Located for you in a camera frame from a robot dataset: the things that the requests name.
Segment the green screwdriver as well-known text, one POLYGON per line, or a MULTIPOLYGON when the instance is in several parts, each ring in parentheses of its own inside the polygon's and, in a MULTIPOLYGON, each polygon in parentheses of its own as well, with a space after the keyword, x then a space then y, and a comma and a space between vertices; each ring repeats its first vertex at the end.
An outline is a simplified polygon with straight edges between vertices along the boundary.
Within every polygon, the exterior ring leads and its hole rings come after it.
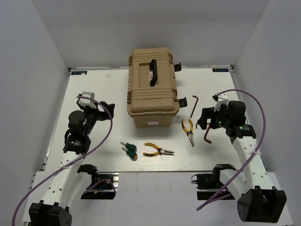
POLYGON ((137 160, 137 154, 135 151, 130 151, 130 150, 127 150, 126 148, 122 148, 122 150, 124 150, 126 152, 126 154, 133 160, 133 161, 136 161, 137 160))
POLYGON ((120 142, 126 150, 128 151, 131 151, 131 152, 136 152, 137 150, 137 147, 134 145, 134 144, 130 144, 130 143, 123 143, 123 142, 120 142))

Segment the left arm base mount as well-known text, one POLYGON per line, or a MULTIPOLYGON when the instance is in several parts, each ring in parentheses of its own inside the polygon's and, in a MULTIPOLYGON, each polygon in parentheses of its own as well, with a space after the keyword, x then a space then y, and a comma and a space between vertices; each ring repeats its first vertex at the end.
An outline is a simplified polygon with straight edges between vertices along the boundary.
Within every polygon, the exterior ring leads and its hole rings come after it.
POLYGON ((81 165, 78 173, 88 174, 88 187, 83 192, 82 200, 113 200, 115 198, 119 173, 99 172, 96 166, 90 164, 81 165))

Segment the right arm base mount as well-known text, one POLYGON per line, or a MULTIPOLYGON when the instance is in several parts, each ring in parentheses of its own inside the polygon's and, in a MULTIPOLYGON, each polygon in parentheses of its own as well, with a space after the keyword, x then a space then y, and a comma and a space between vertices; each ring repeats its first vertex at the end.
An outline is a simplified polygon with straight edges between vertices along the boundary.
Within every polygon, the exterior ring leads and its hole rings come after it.
POLYGON ((231 164, 216 164, 210 173, 194 174, 191 182, 197 185, 197 200, 206 201, 218 191, 223 183, 220 181, 220 172, 222 170, 236 170, 231 164))

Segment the yellow needle-nose pliers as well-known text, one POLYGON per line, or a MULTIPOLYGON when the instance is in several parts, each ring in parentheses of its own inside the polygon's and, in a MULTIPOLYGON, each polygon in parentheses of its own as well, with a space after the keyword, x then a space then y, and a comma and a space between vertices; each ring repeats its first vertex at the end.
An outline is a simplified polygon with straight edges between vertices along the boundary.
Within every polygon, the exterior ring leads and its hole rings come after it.
POLYGON ((193 123, 191 119, 188 119, 189 125, 190 125, 190 129, 187 129, 185 127, 185 123, 184 120, 182 120, 182 129, 184 130, 184 132, 186 133, 186 135, 188 136, 188 139, 192 145, 192 147, 194 147, 194 138, 193 138, 193 123))
POLYGON ((153 143, 145 143, 144 145, 145 146, 153 147, 156 150, 156 152, 154 152, 154 153, 143 152, 143 156, 146 156, 146 157, 155 157, 155 156, 158 156, 158 155, 174 155, 173 151, 162 149, 162 148, 158 147, 157 145, 155 145, 153 143))

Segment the brown hex key long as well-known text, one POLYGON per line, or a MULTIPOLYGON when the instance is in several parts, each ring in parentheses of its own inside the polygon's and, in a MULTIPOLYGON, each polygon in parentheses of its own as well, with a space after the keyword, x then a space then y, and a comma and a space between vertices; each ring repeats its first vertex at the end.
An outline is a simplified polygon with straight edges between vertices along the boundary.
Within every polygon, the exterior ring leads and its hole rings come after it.
POLYGON ((204 141, 207 142, 207 143, 209 143, 209 144, 212 143, 212 141, 210 141, 210 140, 207 138, 207 135, 208 135, 208 132, 209 132, 210 128, 211 128, 211 125, 210 125, 210 123, 208 123, 208 124, 207 124, 207 128, 206 128, 206 132, 205 132, 205 135, 204 135, 204 141))

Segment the tan plastic toolbox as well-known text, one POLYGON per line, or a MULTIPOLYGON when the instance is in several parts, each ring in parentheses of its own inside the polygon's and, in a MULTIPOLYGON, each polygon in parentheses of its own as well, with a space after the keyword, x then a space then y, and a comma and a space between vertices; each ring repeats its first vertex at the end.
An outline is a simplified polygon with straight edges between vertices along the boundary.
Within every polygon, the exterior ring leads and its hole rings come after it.
POLYGON ((173 54, 166 47, 135 49, 128 59, 127 112, 137 128, 169 127, 179 112, 173 54), (149 65, 157 61, 158 80, 150 86, 149 65))

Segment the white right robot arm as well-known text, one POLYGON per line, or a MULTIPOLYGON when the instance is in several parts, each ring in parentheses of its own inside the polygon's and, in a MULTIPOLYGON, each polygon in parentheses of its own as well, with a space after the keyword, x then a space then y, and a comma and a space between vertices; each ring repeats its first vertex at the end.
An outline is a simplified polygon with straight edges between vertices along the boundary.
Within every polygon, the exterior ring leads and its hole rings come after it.
POLYGON ((228 189, 237 200, 238 216, 243 222, 277 223, 287 197, 270 180, 258 150, 259 142, 252 125, 246 124, 246 105, 241 101, 220 98, 211 108, 203 108, 197 124, 206 130, 225 129, 236 150, 242 167, 230 164, 216 165, 213 176, 207 181, 219 190, 208 202, 220 199, 219 194, 228 189))

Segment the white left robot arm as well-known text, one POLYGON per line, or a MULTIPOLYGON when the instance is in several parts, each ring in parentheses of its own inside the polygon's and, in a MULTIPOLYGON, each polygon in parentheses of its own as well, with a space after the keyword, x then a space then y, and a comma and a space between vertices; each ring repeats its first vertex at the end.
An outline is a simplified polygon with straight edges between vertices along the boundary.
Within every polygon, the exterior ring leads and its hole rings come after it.
POLYGON ((112 121, 114 104, 97 102, 88 97, 79 98, 79 110, 70 113, 68 130, 65 133, 62 160, 59 169, 41 181, 52 182, 38 203, 29 207, 32 226, 70 226, 71 201, 82 191, 85 183, 94 188, 99 184, 96 166, 83 164, 92 152, 89 135, 97 121, 112 121))

